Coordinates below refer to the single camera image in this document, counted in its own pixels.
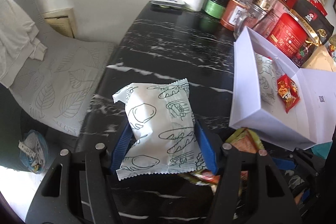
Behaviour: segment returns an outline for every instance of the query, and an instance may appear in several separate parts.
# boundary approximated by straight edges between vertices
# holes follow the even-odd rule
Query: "green jar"
[[[221,18],[230,0],[208,0],[204,11],[215,18]]]

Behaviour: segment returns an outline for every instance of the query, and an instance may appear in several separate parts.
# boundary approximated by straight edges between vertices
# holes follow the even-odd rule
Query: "red snack packet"
[[[308,1],[311,4],[313,4],[317,9],[319,9],[324,16],[328,15],[321,2],[319,2],[318,0],[308,0]]]
[[[219,178],[221,177],[221,176],[214,176],[214,174],[211,173],[211,171],[207,169],[202,170],[201,172],[195,171],[194,173],[192,172],[192,174],[195,177],[199,178],[201,181],[209,182],[212,184],[218,184]]]
[[[278,94],[285,103],[286,113],[300,100],[295,82],[287,74],[278,79]]]

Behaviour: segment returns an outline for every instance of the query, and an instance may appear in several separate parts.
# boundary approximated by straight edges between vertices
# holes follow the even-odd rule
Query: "blue gripper pad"
[[[199,120],[195,123],[195,136],[207,169],[214,175],[218,175],[223,141],[217,134],[210,132],[203,121]]]
[[[123,122],[117,131],[115,138],[120,136],[117,142],[114,144],[114,150],[111,155],[111,167],[110,170],[114,171],[120,168],[121,162],[123,161],[129,142],[133,135],[133,131],[126,119],[126,122]]]

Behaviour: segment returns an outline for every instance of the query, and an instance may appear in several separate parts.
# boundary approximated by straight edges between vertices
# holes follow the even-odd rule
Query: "red jar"
[[[292,58],[306,41],[305,30],[289,14],[284,13],[267,40],[289,58]]]

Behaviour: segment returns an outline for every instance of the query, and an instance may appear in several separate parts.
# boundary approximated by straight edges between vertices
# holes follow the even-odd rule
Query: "gray seat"
[[[45,23],[35,0],[14,0],[36,23],[48,48],[43,61],[28,58],[9,90],[34,119],[78,136],[92,94],[116,47],[65,37]]]

